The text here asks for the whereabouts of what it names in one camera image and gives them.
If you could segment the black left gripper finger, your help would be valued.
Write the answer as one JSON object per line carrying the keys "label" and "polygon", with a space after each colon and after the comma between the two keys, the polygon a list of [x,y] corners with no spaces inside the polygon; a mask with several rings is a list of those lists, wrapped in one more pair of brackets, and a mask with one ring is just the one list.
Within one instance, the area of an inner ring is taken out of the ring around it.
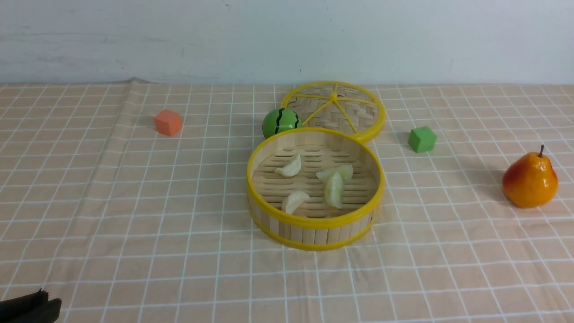
{"label": "black left gripper finger", "polygon": [[49,293],[43,289],[0,302],[2,323],[54,323],[60,316],[60,298],[49,300]]}

